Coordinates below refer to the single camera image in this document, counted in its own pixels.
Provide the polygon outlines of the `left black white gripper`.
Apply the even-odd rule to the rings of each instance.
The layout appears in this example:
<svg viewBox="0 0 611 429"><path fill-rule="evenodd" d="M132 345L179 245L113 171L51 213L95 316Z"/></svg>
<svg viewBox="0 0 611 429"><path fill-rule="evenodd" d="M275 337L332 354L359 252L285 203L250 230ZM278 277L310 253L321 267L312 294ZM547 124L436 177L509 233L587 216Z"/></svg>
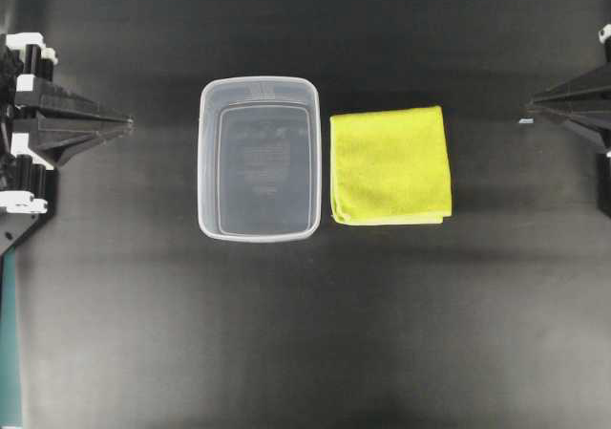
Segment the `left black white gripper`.
<svg viewBox="0 0 611 429"><path fill-rule="evenodd" d="M41 33L1 34L2 255L48 214L55 168L133 130L130 116L50 82L57 64Z"/></svg>

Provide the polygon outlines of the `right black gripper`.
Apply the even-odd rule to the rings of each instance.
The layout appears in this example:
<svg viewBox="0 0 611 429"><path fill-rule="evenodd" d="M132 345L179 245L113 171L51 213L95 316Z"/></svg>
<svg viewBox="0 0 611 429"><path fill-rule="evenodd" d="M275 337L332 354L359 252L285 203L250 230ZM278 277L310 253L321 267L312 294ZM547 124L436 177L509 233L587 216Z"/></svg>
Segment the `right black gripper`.
<svg viewBox="0 0 611 429"><path fill-rule="evenodd" d="M536 94L527 112L559 124L591 143L598 153L598 206L610 216L610 25L599 31L607 64Z"/></svg>

